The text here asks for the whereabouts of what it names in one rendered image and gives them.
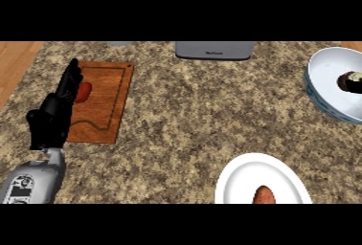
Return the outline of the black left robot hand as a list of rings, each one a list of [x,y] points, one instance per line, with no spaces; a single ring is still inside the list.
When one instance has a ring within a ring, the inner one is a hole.
[[[73,58],[61,73],[54,92],[47,94],[39,108],[29,110],[24,116],[30,132],[30,150],[60,148],[64,144],[81,81],[82,72]]]

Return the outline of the white plate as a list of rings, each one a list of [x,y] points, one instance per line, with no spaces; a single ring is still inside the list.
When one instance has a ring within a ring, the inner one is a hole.
[[[250,204],[265,186],[277,204],[310,204],[305,186],[287,165],[264,153],[245,153],[224,166],[215,182],[216,204]]]

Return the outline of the white bowl with blue rim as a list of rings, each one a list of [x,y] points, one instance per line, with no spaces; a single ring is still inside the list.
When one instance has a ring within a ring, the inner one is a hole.
[[[320,49],[305,67],[305,92],[315,108],[329,117],[362,124],[362,94],[338,86],[338,77],[347,72],[362,72],[362,53],[342,47]]]

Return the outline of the red tomato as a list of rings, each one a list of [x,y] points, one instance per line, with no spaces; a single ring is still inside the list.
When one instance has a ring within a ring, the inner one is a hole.
[[[85,102],[89,92],[91,92],[91,84],[88,82],[81,82],[75,103]]]

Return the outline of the brown wooden cutting board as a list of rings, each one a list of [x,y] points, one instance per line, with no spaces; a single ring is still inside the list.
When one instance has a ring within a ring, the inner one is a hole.
[[[91,84],[85,102],[75,103],[67,141],[113,144],[134,64],[81,61],[82,81]]]

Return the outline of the grey appliance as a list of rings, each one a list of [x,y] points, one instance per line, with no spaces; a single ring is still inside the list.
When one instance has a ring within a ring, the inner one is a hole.
[[[177,41],[175,56],[205,60],[245,60],[253,41]]]

